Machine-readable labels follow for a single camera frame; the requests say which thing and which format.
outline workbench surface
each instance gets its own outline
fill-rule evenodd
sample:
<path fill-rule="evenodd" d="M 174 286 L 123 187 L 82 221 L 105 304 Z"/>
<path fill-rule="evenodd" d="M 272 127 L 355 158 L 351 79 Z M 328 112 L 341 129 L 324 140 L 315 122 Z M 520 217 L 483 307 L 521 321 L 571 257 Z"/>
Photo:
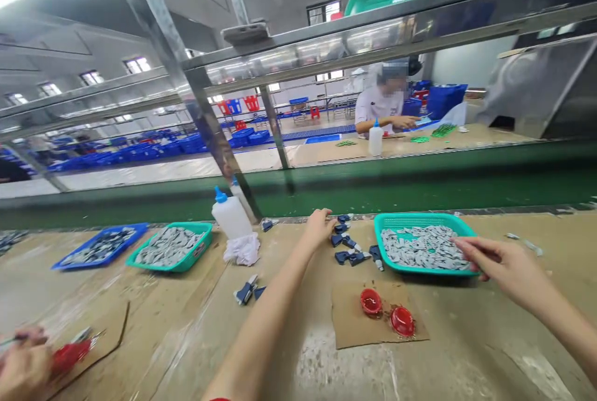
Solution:
<path fill-rule="evenodd" d="M 401 155 L 439 152 L 445 149 L 475 148 L 496 144 L 517 144 L 537 141 L 530 137 L 494 129 L 482 124 L 467 124 L 466 128 L 469 129 L 467 133 L 455 130 L 444 138 L 431 137 L 431 134 L 437 127 L 432 126 L 429 129 L 422 129 L 421 131 L 399 134 L 403 135 L 402 137 L 383 139 L 382 156 L 400 157 Z M 410 141 L 413 137 L 429 137 L 429 141 L 426 143 L 413 143 Z M 339 142 L 300 145 L 293 152 L 292 156 L 289 156 L 290 163 L 293 166 L 299 166 L 333 162 L 336 160 L 371 158 L 369 155 L 369 142 L 367 140 L 359 138 L 350 138 L 349 140 L 355 142 L 356 145 L 336 146 Z"/>
<path fill-rule="evenodd" d="M 554 281 L 597 320 L 597 212 L 462 219 L 479 235 L 503 239 L 515 233 L 542 247 L 540 260 Z M 233 291 L 254 273 L 267 285 L 302 231 L 302 224 L 284 223 L 260 232 L 261 259 L 251 268 L 226 266 L 225 239 L 215 232 L 212 246 L 182 275 L 125 267 L 128 254 L 105 269 L 59 274 L 50 266 L 95 232 L 32 234 L 0 258 L 2 331 L 38 318 L 55 336 L 66 325 L 85 325 L 91 315 L 130 300 L 121 347 L 55 399 L 198 400 L 255 303 L 240 307 Z M 374 244 L 373 221 L 355 221 L 350 234 L 369 247 Z M 595 399 L 564 348 L 493 282 L 405 276 L 410 301 L 421 312 L 431 340 L 337 351 L 332 286 L 400 277 L 379 272 L 371 261 L 339 266 L 333 251 L 322 246 L 310 264 L 261 399 Z"/>

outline metal frame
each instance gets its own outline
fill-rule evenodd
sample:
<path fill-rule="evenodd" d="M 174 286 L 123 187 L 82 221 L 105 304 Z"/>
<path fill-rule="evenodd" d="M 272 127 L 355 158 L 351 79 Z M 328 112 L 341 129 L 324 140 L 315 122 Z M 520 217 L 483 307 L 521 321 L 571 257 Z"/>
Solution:
<path fill-rule="evenodd" d="M 242 173 L 236 157 L 232 152 L 228 140 L 220 128 L 207 95 L 205 84 L 208 83 L 205 72 L 185 76 L 180 62 L 187 57 L 185 46 L 182 42 L 172 16 L 164 0 L 127 0 L 140 26 L 149 34 L 150 41 L 155 48 L 165 69 L 170 75 L 170 80 L 180 99 L 185 103 L 193 122 L 195 123 L 202 139 L 209 147 L 213 158 L 216 160 L 222 175 L 225 177 L 233 193 L 237 193 L 234 178 L 238 182 L 243 197 L 248 205 L 248 215 L 253 221 L 261 219 L 259 208 L 252 197 L 251 189 Z"/>
<path fill-rule="evenodd" d="M 304 40 L 315 39 L 317 37 L 323 37 L 328 34 L 334 34 L 337 32 L 357 27 L 364 27 L 375 24 L 377 22 L 396 19 L 398 17 L 416 14 L 418 12 L 427 11 L 429 9 L 446 7 L 454 3 L 464 1 L 467 0 L 410 0 L 397 5 L 386 6 L 354 16 L 343 17 L 335 21 L 312 25 L 309 27 L 304 27 L 283 34 L 275 35 L 269 40 L 266 40 L 256 45 L 247 45 L 243 47 L 229 47 L 224 48 L 222 50 L 217 50 L 215 52 L 206 53 L 200 57 L 195 57 L 191 59 L 187 58 L 183 62 L 183 67 L 186 69 L 218 63 L 225 60 L 237 58 L 239 56 L 264 52 L 267 50 L 272 50 L 276 47 L 281 47 L 283 45 L 289 45 L 294 44 L 296 42 L 302 42 Z M 544 4 L 546 3 L 546 0 L 540 0 L 540 2 L 538 3 Z"/>
<path fill-rule="evenodd" d="M 58 178 L 53 175 L 52 173 L 48 172 L 47 167 L 43 166 L 42 164 L 38 163 L 33 157 L 28 154 L 28 151 L 23 146 L 16 144 L 14 141 L 8 142 L 8 147 L 12 149 L 12 152 L 19 157 L 23 162 L 29 164 L 37 173 L 44 177 L 54 188 L 56 188 L 60 193 L 67 193 L 70 189 L 62 183 Z"/>
<path fill-rule="evenodd" d="M 269 121 L 269 127 L 272 129 L 272 136 L 274 137 L 275 148 L 278 150 L 278 155 L 280 156 L 280 162 L 282 162 L 282 168 L 288 169 L 288 157 L 286 157 L 286 149 L 284 148 L 284 140 L 282 139 L 282 131 L 280 130 L 280 122 L 278 121 L 278 116 L 275 111 L 275 107 L 272 104 L 272 99 L 270 98 L 269 90 L 267 85 L 262 85 L 259 87 L 261 91 L 261 100 L 263 101 L 263 106 L 266 109 L 267 120 Z"/>

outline brown cardboard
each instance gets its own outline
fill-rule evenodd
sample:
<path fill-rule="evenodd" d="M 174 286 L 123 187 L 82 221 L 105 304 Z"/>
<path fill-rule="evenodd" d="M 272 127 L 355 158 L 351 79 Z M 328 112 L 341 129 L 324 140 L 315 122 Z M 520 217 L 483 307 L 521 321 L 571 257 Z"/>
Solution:
<path fill-rule="evenodd" d="M 379 319 L 368 317 L 361 308 L 361 292 L 373 288 L 382 299 L 384 314 Z M 331 314 L 336 333 L 336 349 L 384 342 L 414 342 L 429 340 L 429 334 L 403 282 L 366 283 L 348 282 L 336 284 L 331 293 Z M 405 338 L 397 334 L 389 323 L 393 307 L 403 306 L 415 320 L 415 336 Z"/>
<path fill-rule="evenodd" d="M 100 334 L 87 356 L 75 364 L 75 367 L 66 375 L 50 383 L 46 399 L 52 398 L 59 391 L 66 388 L 76 378 L 86 372 L 92 365 L 103 359 L 119 347 L 124 333 L 124 325 L 129 312 L 129 302 L 119 302 L 107 314 L 93 320 L 91 323 L 81 319 L 74 322 L 59 337 L 55 349 L 59 349 L 72 341 L 72 339 L 85 328 L 91 327 L 92 335 Z"/>

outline glue bottle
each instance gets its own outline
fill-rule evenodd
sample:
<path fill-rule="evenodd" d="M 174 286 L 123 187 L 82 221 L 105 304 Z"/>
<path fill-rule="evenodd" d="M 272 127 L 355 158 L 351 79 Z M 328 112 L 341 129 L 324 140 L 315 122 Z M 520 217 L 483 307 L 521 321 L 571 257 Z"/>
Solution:
<path fill-rule="evenodd" d="M 253 233 L 253 228 L 243 205 L 236 196 L 228 197 L 216 187 L 216 203 L 211 215 L 228 239 L 236 239 Z"/>
<path fill-rule="evenodd" d="M 375 124 L 369 130 L 369 153 L 371 155 L 381 155 L 381 142 L 384 137 L 384 130 L 379 127 L 379 120 L 375 119 Z"/>

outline silver component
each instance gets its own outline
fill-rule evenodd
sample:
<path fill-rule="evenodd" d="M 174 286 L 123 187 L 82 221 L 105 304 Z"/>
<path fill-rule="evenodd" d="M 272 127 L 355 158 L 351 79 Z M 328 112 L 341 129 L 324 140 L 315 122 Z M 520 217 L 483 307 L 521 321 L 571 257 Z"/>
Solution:
<path fill-rule="evenodd" d="M 205 87 L 209 81 L 204 70 L 183 72 L 180 62 L 187 58 L 185 46 L 174 26 L 164 0 L 127 0 L 141 27 L 149 34 L 155 51 L 170 75 L 170 80 L 195 123 L 205 144 L 209 147 L 228 185 L 233 187 L 236 177 L 252 213 L 249 218 L 260 219 L 259 208 L 251 195 L 247 181 L 224 136 L 213 112 Z"/>
<path fill-rule="evenodd" d="M 199 244 L 205 233 L 181 227 L 160 230 L 135 257 L 135 263 L 155 267 L 172 267 L 181 262 Z"/>
<path fill-rule="evenodd" d="M 88 339 L 91 335 L 92 328 L 89 326 L 85 328 L 83 331 L 78 333 L 70 342 L 71 343 L 79 343 L 83 342 L 84 340 Z"/>
<path fill-rule="evenodd" d="M 446 226 L 428 226 L 398 231 L 384 229 L 381 237 L 388 257 L 397 264 L 425 269 L 470 270 L 470 263 L 450 241 L 454 234 Z"/>
<path fill-rule="evenodd" d="M 523 239 L 522 242 L 524 242 L 525 246 L 527 246 L 529 249 L 535 252 L 537 256 L 543 256 L 543 249 L 541 247 L 536 246 L 535 244 L 526 239 Z"/>

